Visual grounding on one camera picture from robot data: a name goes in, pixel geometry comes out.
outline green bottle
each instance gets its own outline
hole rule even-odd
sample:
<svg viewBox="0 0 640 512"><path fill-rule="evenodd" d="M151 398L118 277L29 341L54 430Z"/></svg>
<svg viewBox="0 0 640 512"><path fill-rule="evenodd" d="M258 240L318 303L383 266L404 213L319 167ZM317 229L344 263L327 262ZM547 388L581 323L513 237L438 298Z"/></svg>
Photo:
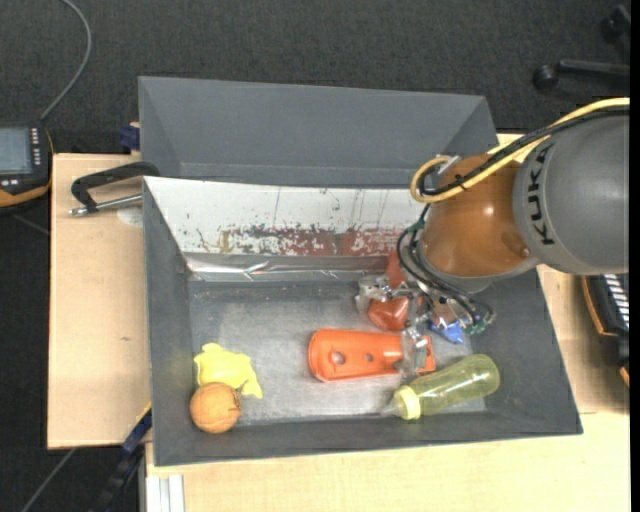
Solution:
<svg viewBox="0 0 640 512"><path fill-rule="evenodd" d="M490 395L499 386L500 373L493 360L485 354L473 354L401 386L381 414L415 420L458 402Z"/></svg>

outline wooden table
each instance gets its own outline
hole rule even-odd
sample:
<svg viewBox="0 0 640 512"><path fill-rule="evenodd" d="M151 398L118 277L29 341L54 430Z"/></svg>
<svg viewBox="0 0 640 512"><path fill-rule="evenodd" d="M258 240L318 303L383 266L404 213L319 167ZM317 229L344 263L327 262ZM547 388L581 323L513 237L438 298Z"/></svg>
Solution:
<svg viewBox="0 0 640 512"><path fill-rule="evenodd" d="M54 157L48 446L121 443L150 400L142 229L116 211L74 218L82 175L136 156ZM139 192L139 183L101 199ZM538 269L584 434L156 467L186 510L630 510L629 391L601 356L577 279Z"/></svg>

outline gray carpet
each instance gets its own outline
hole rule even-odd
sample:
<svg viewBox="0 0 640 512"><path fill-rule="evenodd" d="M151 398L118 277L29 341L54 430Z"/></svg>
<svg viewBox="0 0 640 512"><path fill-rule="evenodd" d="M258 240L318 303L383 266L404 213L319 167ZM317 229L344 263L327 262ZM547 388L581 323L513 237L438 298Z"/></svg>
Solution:
<svg viewBox="0 0 640 512"><path fill-rule="evenodd" d="M620 63L605 43L609 0L77 0L94 49L47 119L56 151L123 152L139 75L478 94L499 131L524 132L629 82L562 79L540 93L534 69L560 58ZM630 1L625 3L630 9ZM59 0L0 0L0 120L40 115L84 53ZM64 456L45 449L48 229L45 199L0 217L0 510L23 507ZM78 450L31 510L86 510L117 448ZM130 491L123 509L135 506Z"/></svg>

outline electronic display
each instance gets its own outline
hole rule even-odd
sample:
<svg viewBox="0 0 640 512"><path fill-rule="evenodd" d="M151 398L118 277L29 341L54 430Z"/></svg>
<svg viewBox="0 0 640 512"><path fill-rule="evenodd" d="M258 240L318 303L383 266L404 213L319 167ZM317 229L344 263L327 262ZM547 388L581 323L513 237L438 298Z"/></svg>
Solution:
<svg viewBox="0 0 640 512"><path fill-rule="evenodd" d="M29 174L30 172L29 129L13 126L0 127L0 175Z"/></svg>

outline orange ball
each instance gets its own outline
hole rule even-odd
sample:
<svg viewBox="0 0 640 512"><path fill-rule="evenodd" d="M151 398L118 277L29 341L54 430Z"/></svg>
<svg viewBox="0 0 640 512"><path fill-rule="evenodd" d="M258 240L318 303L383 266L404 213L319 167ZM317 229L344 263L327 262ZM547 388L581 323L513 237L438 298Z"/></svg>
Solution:
<svg viewBox="0 0 640 512"><path fill-rule="evenodd" d="M189 404L191 418L198 428L212 434L226 432L240 417L240 397L222 382L200 386Z"/></svg>

